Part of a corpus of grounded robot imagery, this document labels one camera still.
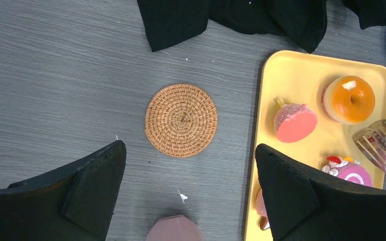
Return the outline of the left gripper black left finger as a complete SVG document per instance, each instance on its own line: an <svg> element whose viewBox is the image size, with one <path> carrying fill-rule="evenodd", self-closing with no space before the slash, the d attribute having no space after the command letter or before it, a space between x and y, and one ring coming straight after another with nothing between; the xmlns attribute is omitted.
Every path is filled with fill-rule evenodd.
<svg viewBox="0 0 386 241"><path fill-rule="evenodd" d="M126 166L120 141L0 189L0 240L105 240Z"/></svg>

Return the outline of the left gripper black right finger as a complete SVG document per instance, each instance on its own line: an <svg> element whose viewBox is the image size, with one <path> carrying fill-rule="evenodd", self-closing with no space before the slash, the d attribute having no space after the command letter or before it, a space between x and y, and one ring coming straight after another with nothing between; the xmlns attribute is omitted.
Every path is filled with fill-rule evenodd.
<svg viewBox="0 0 386 241"><path fill-rule="evenodd" d="M331 176L266 144L255 159L274 240L386 240L386 190Z"/></svg>

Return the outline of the pink swirl roll cake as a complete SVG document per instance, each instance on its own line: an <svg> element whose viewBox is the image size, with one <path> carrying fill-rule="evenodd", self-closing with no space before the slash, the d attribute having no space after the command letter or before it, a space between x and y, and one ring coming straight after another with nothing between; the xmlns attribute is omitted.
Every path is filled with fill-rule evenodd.
<svg viewBox="0 0 386 241"><path fill-rule="evenodd" d="M260 189L258 194L257 194L255 206L256 206L257 214L259 216L267 218L267 210L266 210L264 199L263 199L262 189Z"/></svg>

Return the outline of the pink cube cake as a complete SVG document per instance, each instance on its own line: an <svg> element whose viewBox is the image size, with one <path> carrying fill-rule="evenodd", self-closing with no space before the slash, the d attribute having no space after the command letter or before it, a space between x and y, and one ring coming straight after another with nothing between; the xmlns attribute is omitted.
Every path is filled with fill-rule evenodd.
<svg viewBox="0 0 386 241"><path fill-rule="evenodd" d="M321 171L345 181L372 187L370 174L351 157L329 156Z"/></svg>

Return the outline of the orange donut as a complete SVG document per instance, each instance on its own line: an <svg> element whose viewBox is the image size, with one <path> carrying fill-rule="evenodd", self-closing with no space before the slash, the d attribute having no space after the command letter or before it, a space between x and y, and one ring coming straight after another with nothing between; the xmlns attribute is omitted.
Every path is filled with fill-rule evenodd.
<svg viewBox="0 0 386 241"><path fill-rule="evenodd" d="M375 108L375 94L364 79L343 76L329 83L322 92L322 107L333 120L356 125L366 121Z"/></svg>

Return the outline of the yellow tray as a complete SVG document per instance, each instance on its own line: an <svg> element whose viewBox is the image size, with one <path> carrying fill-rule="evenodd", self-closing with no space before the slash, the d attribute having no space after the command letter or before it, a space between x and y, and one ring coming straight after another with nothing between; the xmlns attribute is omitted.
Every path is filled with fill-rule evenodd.
<svg viewBox="0 0 386 241"><path fill-rule="evenodd" d="M322 107L322 92L335 79L357 76L372 87L375 108L371 116L356 125L345 125L331 119ZM306 104L318 118L315 130L304 139L283 143L276 137L273 119L279 107L277 99ZM329 156L351 157L370 174L372 188L383 188L384 172L369 161L353 142L352 135L375 121L386 119L386 68L381 65L331 58L294 51L278 51L263 66L260 100L257 113L255 150L260 144L321 171ZM255 159L245 221L245 240L274 240L271 229L261 230L255 201L262 189Z"/></svg>

